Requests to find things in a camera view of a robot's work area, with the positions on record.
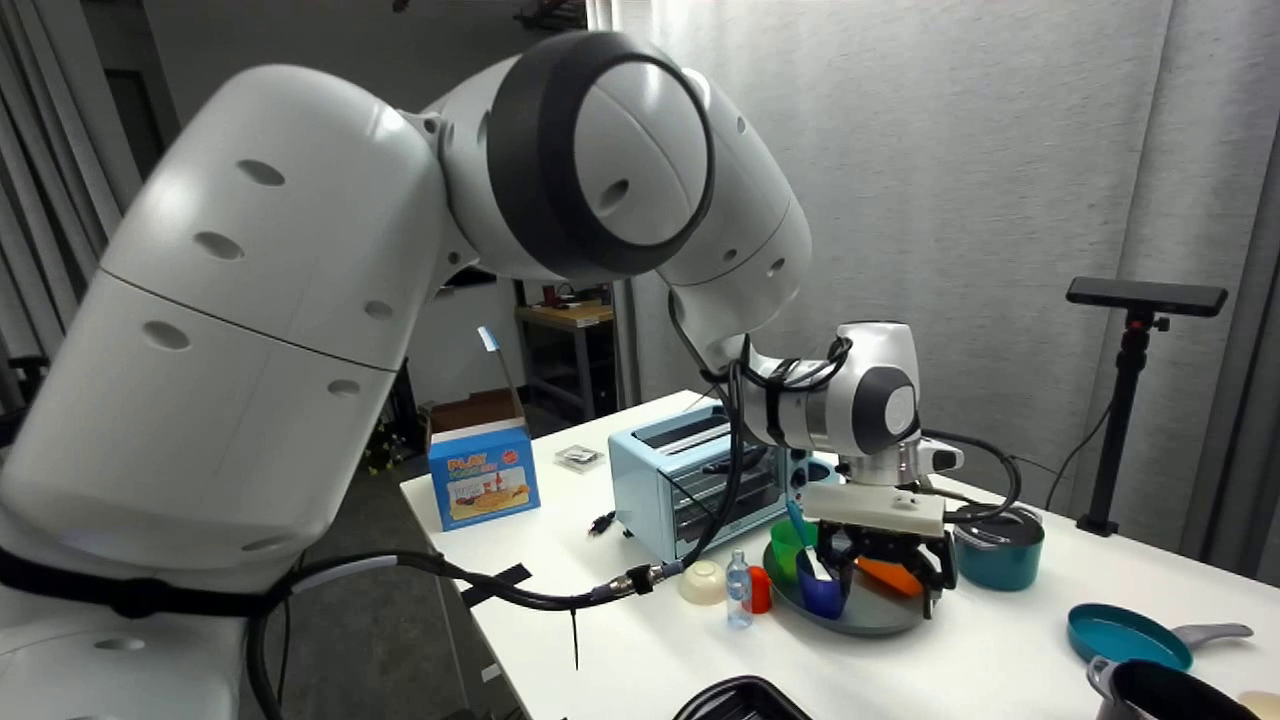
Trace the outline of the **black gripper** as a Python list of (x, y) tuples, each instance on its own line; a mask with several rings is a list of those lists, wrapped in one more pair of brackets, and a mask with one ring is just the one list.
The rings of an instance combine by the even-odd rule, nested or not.
[(844, 567), (857, 567), (859, 556), (897, 559), (923, 579), (923, 594), (954, 582), (952, 550), (944, 538), (825, 523), (820, 550)]

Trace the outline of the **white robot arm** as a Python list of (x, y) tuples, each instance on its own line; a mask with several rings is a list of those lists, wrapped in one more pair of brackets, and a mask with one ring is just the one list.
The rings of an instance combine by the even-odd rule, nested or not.
[(0, 717), (237, 720), (461, 268), (659, 276), (737, 439), (839, 457), (807, 514), (935, 544), (908, 329), (756, 345), (807, 265), (748, 114), (622, 31), (539, 38), (423, 112), (297, 62), (232, 77), (112, 232), (0, 468)]

